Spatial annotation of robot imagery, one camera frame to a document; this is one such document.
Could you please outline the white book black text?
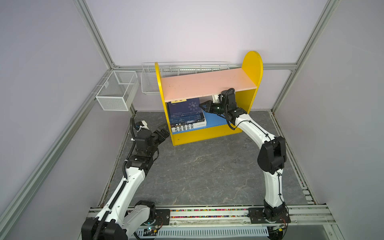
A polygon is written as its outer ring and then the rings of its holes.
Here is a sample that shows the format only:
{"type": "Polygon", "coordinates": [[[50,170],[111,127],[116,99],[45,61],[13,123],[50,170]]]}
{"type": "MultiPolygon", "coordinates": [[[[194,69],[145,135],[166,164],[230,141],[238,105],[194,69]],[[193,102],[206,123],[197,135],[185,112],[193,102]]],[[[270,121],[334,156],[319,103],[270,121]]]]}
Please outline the white book black text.
{"type": "Polygon", "coordinates": [[[188,121],[186,123],[171,124],[172,133],[185,132],[195,130],[207,126],[206,120],[188,121]]]}

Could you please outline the blue book yellow label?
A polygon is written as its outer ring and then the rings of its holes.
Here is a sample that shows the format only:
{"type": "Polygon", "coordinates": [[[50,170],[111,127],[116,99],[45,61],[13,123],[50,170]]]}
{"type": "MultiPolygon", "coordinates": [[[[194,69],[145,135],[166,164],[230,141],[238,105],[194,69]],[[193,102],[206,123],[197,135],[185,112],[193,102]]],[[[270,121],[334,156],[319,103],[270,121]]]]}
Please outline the blue book yellow label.
{"type": "Polygon", "coordinates": [[[168,102],[168,113],[171,119],[182,119],[187,117],[197,117],[202,109],[199,107],[200,99],[187,99],[184,102],[168,102]]]}

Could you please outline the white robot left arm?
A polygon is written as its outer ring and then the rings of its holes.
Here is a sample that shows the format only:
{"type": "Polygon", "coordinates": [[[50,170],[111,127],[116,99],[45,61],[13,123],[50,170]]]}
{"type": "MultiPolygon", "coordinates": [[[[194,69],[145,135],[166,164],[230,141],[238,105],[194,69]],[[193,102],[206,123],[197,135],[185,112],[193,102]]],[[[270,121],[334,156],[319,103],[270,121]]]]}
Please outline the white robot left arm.
{"type": "Polygon", "coordinates": [[[144,223],[156,219],[156,206],[151,201],[139,201],[133,211],[129,205],[154,161],[159,145],[169,136],[167,125],[151,131],[145,121],[131,124],[133,145],[122,165],[123,177],[106,205],[94,218],[87,218],[81,228],[83,240],[127,240],[144,223]]]}

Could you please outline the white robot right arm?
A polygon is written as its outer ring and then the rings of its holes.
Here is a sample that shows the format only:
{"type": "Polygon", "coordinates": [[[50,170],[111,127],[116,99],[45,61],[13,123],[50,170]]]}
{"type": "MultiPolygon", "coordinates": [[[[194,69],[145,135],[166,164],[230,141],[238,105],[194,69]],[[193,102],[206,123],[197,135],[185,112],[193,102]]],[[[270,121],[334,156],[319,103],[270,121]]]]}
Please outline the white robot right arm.
{"type": "Polygon", "coordinates": [[[224,118],[233,131],[241,129],[260,149],[257,163],[264,172],[266,194],[263,217],[270,223],[288,216],[283,197],[282,175],[287,161],[286,140],[261,127],[247,111],[237,106],[235,89],[231,88],[218,95],[216,100],[199,104],[206,113],[224,118]]]}

